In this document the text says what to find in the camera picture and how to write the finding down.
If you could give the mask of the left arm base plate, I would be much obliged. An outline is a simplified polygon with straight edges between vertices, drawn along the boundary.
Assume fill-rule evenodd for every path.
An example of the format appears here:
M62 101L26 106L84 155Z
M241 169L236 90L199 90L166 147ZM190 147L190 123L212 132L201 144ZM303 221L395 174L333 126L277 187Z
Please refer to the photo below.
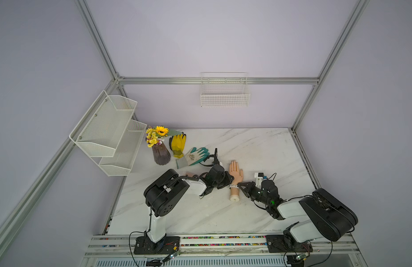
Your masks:
M135 255L168 255L179 250L180 237L165 236L154 243L146 236L137 237L133 253Z

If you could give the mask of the white two-tier mesh shelf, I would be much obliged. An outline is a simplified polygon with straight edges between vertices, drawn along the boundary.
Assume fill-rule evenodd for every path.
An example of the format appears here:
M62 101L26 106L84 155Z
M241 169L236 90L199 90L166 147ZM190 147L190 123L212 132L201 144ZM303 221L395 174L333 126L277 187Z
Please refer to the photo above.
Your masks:
M102 91L69 139L107 176L131 173L147 129L134 119L137 102Z

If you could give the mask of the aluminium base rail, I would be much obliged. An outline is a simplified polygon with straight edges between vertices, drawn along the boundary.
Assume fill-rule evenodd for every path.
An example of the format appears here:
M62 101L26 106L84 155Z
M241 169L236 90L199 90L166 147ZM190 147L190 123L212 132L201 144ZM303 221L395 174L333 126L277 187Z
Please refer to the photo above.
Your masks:
M94 235L85 251L85 258L127 258L136 246L140 233L130 235ZM178 234L181 255L242 256L270 255L264 233L257 234ZM352 235L344 235L337 242L325 238L310 241L312 255L360 254Z

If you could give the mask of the black wrist watch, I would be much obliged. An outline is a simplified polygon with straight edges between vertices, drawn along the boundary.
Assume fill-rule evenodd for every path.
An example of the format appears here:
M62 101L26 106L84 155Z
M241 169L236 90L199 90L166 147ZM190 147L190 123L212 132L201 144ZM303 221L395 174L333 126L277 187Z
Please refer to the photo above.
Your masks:
M206 158L203 159L203 161L200 162L200 164L205 167L213 167L215 165L220 165L220 161L218 160L218 149L215 148L214 154L208 155Z

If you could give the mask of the yellow black work glove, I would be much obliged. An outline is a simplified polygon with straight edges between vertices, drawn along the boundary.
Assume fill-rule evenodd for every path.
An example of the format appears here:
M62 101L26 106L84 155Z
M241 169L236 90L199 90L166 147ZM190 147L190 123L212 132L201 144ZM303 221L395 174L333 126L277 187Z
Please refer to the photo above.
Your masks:
M183 151L186 144L186 134L182 132L179 135L171 136L169 139L169 147L173 152L173 156L180 159L184 156Z

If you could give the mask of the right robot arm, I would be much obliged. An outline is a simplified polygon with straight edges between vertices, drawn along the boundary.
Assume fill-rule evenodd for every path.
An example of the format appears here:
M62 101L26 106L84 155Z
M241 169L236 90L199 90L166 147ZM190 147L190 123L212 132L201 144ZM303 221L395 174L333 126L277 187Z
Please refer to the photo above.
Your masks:
M319 238L336 242L354 231L359 222L351 209L323 188L309 195L284 200L271 180L263 180L260 188L256 187L255 182L240 182L237 187L251 201L262 203L262 210L276 220L308 217L306 221L290 225L282 235L277 236L287 249L299 248Z

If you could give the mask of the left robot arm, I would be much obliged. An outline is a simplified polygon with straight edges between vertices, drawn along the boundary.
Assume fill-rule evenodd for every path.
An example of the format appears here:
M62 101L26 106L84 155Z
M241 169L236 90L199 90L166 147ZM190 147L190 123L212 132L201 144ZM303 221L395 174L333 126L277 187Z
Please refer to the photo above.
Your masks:
M200 175L179 175L174 169L167 170L144 191L146 205L150 209L150 221L145 236L153 245L166 237L165 216L169 214L186 193L204 197L213 189L222 189L234 181L234 176L220 164Z

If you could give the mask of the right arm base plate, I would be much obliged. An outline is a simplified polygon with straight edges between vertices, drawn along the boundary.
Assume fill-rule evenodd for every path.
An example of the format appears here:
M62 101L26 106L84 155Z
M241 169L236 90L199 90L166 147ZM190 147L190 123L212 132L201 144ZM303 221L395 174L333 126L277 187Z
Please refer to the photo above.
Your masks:
M294 238L286 235L266 235L266 243L270 253L313 252L312 246L308 241L299 243Z

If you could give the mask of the green white garden glove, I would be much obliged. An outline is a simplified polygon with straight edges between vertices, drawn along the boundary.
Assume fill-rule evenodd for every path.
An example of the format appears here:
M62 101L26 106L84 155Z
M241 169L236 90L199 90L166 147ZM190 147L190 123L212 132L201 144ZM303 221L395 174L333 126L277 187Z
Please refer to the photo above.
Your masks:
M210 155L208 149L206 148L192 148L189 153L184 155L182 158L177 159L177 169L182 169L187 166L192 166L200 163Z

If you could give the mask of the yellow sunflower bouquet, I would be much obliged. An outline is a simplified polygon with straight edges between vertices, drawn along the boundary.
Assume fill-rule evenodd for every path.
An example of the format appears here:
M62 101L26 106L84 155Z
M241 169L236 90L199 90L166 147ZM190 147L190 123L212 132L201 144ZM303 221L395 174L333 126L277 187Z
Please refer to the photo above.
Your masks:
M165 138L182 135L181 131L169 129L164 126L149 127L146 130L146 143L149 148L164 143Z

